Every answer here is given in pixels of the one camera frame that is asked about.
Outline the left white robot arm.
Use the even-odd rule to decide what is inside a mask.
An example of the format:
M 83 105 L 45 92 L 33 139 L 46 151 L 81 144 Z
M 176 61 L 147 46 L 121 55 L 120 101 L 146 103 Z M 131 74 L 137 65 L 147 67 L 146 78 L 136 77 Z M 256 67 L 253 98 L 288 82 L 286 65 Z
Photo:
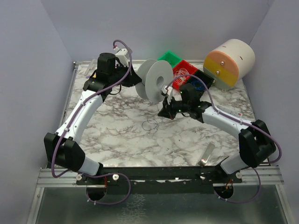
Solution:
M 55 131 L 47 133 L 44 145 L 51 169 L 59 165 L 67 170 L 96 176 L 103 165 L 89 159 L 79 146 L 82 134 L 96 110 L 116 85 L 132 87 L 141 82 L 132 66 L 132 55 L 101 53 L 97 69 L 84 83 L 83 91 L 67 120 Z

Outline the grey plastic cable spool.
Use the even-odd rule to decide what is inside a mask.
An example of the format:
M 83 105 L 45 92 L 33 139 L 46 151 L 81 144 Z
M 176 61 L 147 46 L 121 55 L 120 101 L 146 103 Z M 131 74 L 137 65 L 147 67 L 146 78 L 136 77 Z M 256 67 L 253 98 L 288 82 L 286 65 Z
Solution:
M 171 65 L 165 60 L 148 59 L 137 70 L 142 82 L 135 86 L 139 97 L 152 103 L 163 101 L 162 88 L 173 80 Z

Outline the black plastic bin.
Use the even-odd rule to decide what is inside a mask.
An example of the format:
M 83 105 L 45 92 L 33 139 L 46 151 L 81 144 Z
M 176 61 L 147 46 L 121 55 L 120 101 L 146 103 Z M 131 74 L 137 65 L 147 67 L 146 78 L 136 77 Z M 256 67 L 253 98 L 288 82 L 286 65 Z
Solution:
M 197 70 L 194 73 L 194 76 L 198 77 L 199 79 L 201 79 L 205 85 L 207 86 L 207 88 L 209 89 L 214 81 L 213 78 L 209 77 L 208 75 L 206 75 L 204 72 Z M 197 91 L 205 91 L 205 87 L 203 86 L 203 84 L 196 78 L 191 77 L 188 81 L 188 83 L 190 83 L 193 87 L 195 87 L 195 89 Z

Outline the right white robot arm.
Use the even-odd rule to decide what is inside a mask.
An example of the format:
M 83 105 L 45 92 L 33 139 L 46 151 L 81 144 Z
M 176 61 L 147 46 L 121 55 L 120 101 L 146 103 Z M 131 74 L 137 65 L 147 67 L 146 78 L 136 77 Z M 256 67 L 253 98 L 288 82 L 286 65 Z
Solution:
M 161 94 L 164 100 L 158 113 L 160 117 L 174 119 L 178 113 L 188 113 L 192 119 L 219 128 L 238 140 L 239 152 L 218 164 L 220 173 L 228 175 L 246 167 L 256 168 L 276 151 L 263 121 L 241 120 L 218 109 L 211 102 L 200 100 L 199 92 L 191 84 L 181 86 L 179 101 L 173 97 L 171 87 L 165 86 Z

